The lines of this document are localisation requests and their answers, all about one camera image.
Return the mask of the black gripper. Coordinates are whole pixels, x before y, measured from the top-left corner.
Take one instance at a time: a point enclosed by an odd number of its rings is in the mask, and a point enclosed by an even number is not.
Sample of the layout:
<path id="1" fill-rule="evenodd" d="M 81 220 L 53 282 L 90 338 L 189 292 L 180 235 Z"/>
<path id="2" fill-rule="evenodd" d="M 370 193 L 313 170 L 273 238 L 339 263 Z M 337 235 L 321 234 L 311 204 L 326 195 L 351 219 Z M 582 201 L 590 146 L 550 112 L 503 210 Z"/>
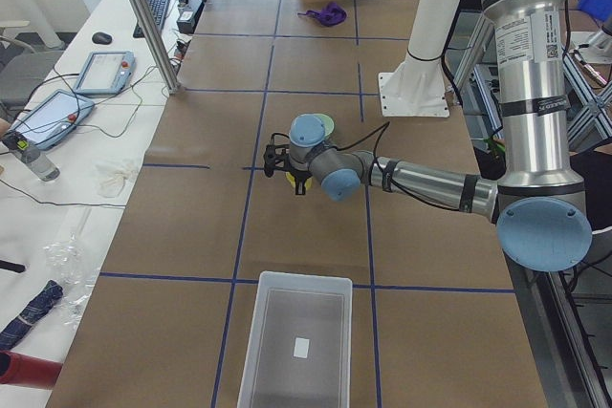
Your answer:
<path id="1" fill-rule="evenodd" d="M 291 187 L 295 189 L 297 196 L 304 196 L 306 189 L 310 189 L 313 183 L 312 174 L 306 171 L 298 171 L 296 176 L 292 172 L 287 172 L 286 179 Z"/>

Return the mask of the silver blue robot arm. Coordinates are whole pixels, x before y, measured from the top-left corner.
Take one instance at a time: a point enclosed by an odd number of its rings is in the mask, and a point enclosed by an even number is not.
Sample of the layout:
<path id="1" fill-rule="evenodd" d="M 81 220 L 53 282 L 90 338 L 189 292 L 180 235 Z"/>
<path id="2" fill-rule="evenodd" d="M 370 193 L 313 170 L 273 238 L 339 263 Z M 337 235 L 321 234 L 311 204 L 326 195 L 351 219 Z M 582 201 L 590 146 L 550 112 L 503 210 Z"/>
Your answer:
<path id="1" fill-rule="evenodd" d="M 382 113 L 436 117 L 439 73 L 460 0 L 420 0 L 404 61 L 381 74 Z M 496 227 L 506 255 L 536 271 L 577 265 L 592 242 L 583 178 L 570 164 L 560 9 L 566 0 L 482 0 L 494 29 L 505 141 L 505 174 L 496 181 L 336 147 L 323 121 L 294 119 L 288 143 L 269 146 L 265 171 L 281 169 L 303 193 L 308 179 L 339 201 L 361 185 L 403 193 L 445 210 L 479 214 Z"/>

